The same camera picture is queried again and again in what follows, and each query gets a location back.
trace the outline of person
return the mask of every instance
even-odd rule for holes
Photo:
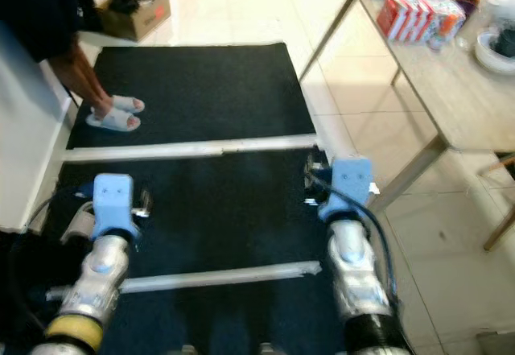
[[[140,126],[134,114],[143,111],[143,102],[110,96],[79,46],[77,0],[0,0],[0,21],[36,62],[48,60],[61,83],[92,106],[90,126],[125,132]]]

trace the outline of table leg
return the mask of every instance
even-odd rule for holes
[[[397,71],[395,72],[395,75],[393,75],[392,81],[389,83],[392,87],[395,85],[395,83],[397,82],[397,79],[399,78],[400,75],[401,75],[401,69],[399,67],[397,67]]]
[[[373,199],[370,209],[374,212],[384,210],[399,197],[411,184],[421,176],[427,168],[438,160],[447,149],[447,144],[436,135],[402,171],[381,190],[381,194]]]
[[[322,51],[325,49],[325,46],[327,45],[328,41],[331,39],[332,35],[338,28],[338,26],[341,24],[341,22],[344,20],[345,15],[347,14],[348,10],[352,6],[356,0],[346,0],[341,7],[340,11],[336,15],[335,19],[332,21],[331,25],[329,26],[328,30],[323,35],[322,41],[318,44],[315,51],[311,55],[311,58],[307,61],[306,66],[304,67],[303,72],[300,75],[299,80],[302,81],[302,79],[306,76],[307,72],[310,70],[313,63],[319,58]]]
[[[499,242],[499,240],[504,236],[515,224],[515,206],[509,210],[508,215],[502,220],[501,224],[497,226],[497,229],[490,234],[488,241],[486,241],[483,245],[483,249],[487,252],[492,251],[492,248]]]

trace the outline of table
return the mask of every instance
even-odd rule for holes
[[[355,1],[345,0],[313,51],[300,80],[317,61]],[[383,0],[358,1],[384,38],[376,23]],[[474,18],[472,16],[462,28],[471,42],[481,28]],[[462,152],[515,150],[515,77],[491,73],[479,65],[470,51],[456,45],[447,45],[440,53],[435,53],[425,45],[388,40],[385,44],[398,65],[391,85],[401,72],[405,74],[435,125],[437,135],[382,190],[371,209],[380,211],[391,204],[447,149]]]

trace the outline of yellow band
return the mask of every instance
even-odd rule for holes
[[[67,315],[54,319],[45,332],[46,337],[65,335],[73,337],[98,351],[102,342],[102,327],[86,316]]]

